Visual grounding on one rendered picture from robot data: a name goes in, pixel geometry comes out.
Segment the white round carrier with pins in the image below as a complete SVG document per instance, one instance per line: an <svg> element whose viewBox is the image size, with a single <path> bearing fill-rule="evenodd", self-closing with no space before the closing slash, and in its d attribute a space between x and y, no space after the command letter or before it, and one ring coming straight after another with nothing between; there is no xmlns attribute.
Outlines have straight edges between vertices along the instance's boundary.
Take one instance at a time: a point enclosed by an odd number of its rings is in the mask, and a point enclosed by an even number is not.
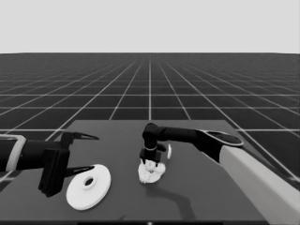
<svg viewBox="0 0 300 225"><path fill-rule="evenodd" d="M152 184L152 183L157 182L161 178L161 176L163 175L163 174L158 174L156 172L156 170L154 170L153 172L149 172L149 171L147 171L147 172L151 174L150 181L147 184Z"/></svg>

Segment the large thick white disc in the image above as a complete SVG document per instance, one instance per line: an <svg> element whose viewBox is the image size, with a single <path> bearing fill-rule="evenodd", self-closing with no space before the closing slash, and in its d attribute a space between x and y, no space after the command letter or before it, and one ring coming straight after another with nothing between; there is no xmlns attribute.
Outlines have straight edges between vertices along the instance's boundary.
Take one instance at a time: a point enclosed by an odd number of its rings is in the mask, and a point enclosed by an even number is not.
<svg viewBox="0 0 300 225"><path fill-rule="evenodd" d="M88 210L96 206L108 193L112 182L109 169L94 164L93 169L74 176L67 187L67 203L75 210Z"/></svg>

